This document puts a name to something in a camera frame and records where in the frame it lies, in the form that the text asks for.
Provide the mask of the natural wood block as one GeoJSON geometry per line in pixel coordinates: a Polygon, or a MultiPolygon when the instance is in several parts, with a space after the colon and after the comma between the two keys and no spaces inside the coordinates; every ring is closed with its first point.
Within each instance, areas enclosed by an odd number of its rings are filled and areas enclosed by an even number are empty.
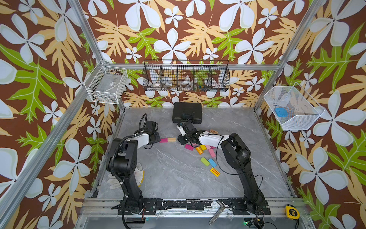
{"type": "Polygon", "coordinates": [[[167,139],[167,142],[176,142],[176,138],[170,137],[167,139]]]}

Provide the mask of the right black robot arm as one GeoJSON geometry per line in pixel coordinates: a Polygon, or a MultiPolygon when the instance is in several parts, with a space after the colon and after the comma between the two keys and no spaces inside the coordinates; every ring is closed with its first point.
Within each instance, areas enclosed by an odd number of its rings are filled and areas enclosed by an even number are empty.
{"type": "Polygon", "coordinates": [[[246,210],[252,214],[270,215],[271,211],[264,194],[256,183],[251,165],[251,151],[236,133],[230,135],[213,134],[205,130],[197,130],[191,122],[177,124],[180,132],[178,141],[191,146],[211,146],[222,150],[227,164],[239,176],[244,189],[246,210]]]}

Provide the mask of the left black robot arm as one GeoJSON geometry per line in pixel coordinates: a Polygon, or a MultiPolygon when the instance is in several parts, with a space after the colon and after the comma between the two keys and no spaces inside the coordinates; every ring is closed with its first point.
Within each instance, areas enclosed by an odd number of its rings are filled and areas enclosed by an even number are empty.
{"type": "Polygon", "coordinates": [[[112,141],[106,170],[118,180],[124,192],[124,199],[120,204],[122,212],[138,214],[143,210],[143,195],[134,174],[137,152],[142,147],[159,142],[158,124],[154,121],[144,121],[144,125],[133,135],[112,141]]]}

